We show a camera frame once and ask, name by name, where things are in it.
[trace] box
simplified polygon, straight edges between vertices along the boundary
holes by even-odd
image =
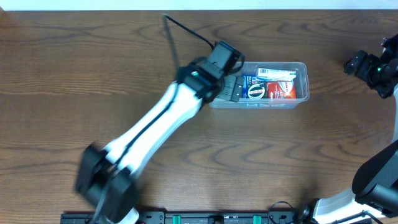
[[[258,68],[296,71],[294,87],[296,99],[239,99],[238,102],[214,99],[209,105],[212,108],[241,108],[241,109],[291,109],[310,98],[307,68],[302,62],[245,62],[239,75],[255,75]]]

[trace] black cable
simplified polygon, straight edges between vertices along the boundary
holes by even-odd
[[[347,222],[347,221],[353,220],[355,218],[365,217],[366,215],[371,217],[377,224],[383,224],[383,222],[378,220],[374,215],[370,214],[368,211],[362,211],[362,212],[360,212],[360,213],[358,213],[356,215],[352,215],[352,216],[347,217],[347,218],[342,218],[341,220],[336,220],[332,224],[339,224],[339,223]]]
[[[271,212],[272,208],[274,208],[275,205],[278,205],[278,204],[280,204],[280,203],[285,203],[285,204],[287,204],[288,206],[290,206],[292,209],[294,209],[293,206],[291,206],[289,203],[287,203],[287,202],[285,202],[285,201],[277,201],[277,202],[275,202],[273,205],[271,205],[271,207],[269,208],[268,214]],[[272,222],[273,224],[276,224],[276,222],[274,221],[274,217],[269,216],[269,220],[271,220],[271,222]]]
[[[201,40],[204,40],[208,45],[210,45],[211,49],[214,49],[214,45],[212,43],[210,43],[210,41],[208,41],[206,38],[202,37],[201,35],[195,33],[194,31],[188,29],[188,27],[182,25],[181,23],[175,21],[173,18],[171,18],[169,15],[164,14],[164,16],[169,19],[170,21],[174,22],[176,25],[178,25],[179,27],[185,29],[186,31],[188,31],[190,34],[194,35],[195,37],[198,37]]]
[[[176,67],[175,79],[177,80],[177,78],[178,78],[178,69],[180,67],[180,64],[179,64],[179,60],[178,60],[177,49],[175,48],[174,40],[173,40],[171,32],[170,32],[170,27],[169,27],[169,25],[167,23],[167,19],[171,19],[171,18],[168,15],[164,14],[164,18],[163,18],[164,28],[166,30],[167,38],[169,40],[170,49],[172,51],[172,57],[173,57],[174,65]],[[177,97],[178,84],[179,83],[176,83],[176,87],[174,89],[173,97],[169,101],[167,106],[152,121],[150,121],[141,131],[139,131],[139,133],[126,145],[126,147],[124,148],[121,156],[114,163],[115,167],[117,167],[119,165],[119,163],[122,161],[123,157],[129,152],[130,147],[135,143],[135,141],[137,141],[137,139],[142,134],[144,134],[144,132],[147,131],[148,128],[150,128],[171,107],[171,105],[174,103],[175,98]],[[104,203],[105,203],[105,199],[106,199],[106,194],[108,193],[109,187],[111,185],[111,181],[112,181],[112,177],[110,177],[105,183],[104,189],[102,191],[101,197],[99,198],[99,202],[97,204],[97,208],[95,210],[93,218],[90,220],[90,224],[95,224],[95,222],[97,222],[98,219],[101,217],[102,209],[103,209],[103,206],[104,206]]]

